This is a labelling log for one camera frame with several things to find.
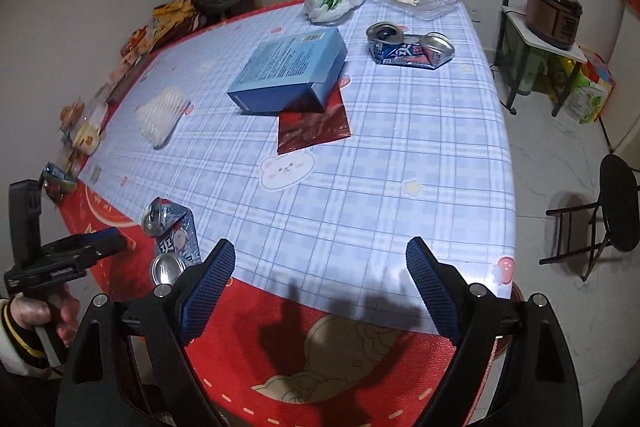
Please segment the cartoon bear print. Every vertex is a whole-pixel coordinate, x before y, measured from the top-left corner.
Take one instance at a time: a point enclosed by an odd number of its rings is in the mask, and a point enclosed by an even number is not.
[[[265,190],[283,190],[309,174],[314,163],[314,156],[309,151],[269,156],[260,163],[260,185]]]
[[[286,403],[314,403],[357,385],[386,357],[400,330],[325,315],[305,339],[306,363],[291,375],[274,375],[252,389]]]

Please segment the floor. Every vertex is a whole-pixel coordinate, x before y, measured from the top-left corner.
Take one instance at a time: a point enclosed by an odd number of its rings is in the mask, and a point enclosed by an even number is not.
[[[499,74],[497,78],[500,97],[506,100]],[[597,123],[577,124],[564,111],[552,118],[552,103],[543,94],[518,96],[514,107],[517,116],[504,110],[516,188],[514,280],[526,298],[540,292],[553,305],[574,359],[584,425],[589,427],[611,386],[640,355],[640,255],[610,248],[586,283],[577,274],[582,260],[578,266],[538,265],[551,253],[556,231],[546,209],[596,200],[598,168],[607,147]],[[576,223],[579,228],[586,220]],[[586,227],[581,230],[574,237],[586,241]],[[99,291],[90,277],[74,282],[72,290],[85,307]],[[474,419],[486,415],[503,362],[504,357],[495,361]]]

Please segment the plaid tablecloth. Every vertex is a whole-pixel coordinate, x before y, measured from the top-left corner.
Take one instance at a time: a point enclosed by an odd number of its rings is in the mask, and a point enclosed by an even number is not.
[[[434,71],[376,65],[366,29],[379,21],[441,32],[456,55]],[[226,89],[260,42],[311,27],[295,5],[161,52],[81,180],[133,220],[157,196],[190,207],[203,256],[226,237],[236,246],[235,277],[322,311],[435,333],[405,266],[415,235],[468,283],[508,297],[509,143],[465,8],[428,22],[367,0],[338,27],[348,48],[342,97],[353,136],[277,156],[277,119],[240,115]],[[169,86],[194,109],[168,145],[153,150],[134,110]]]

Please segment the sleeve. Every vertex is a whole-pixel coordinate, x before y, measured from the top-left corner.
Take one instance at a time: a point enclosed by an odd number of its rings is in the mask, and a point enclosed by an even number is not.
[[[11,301],[0,299],[0,360],[9,373],[46,378],[49,361],[34,331],[21,328],[11,316]]]

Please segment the blue box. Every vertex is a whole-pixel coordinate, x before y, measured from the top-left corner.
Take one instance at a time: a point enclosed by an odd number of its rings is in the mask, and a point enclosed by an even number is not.
[[[346,56],[337,28],[265,42],[227,94],[245,113],[322,112]]]

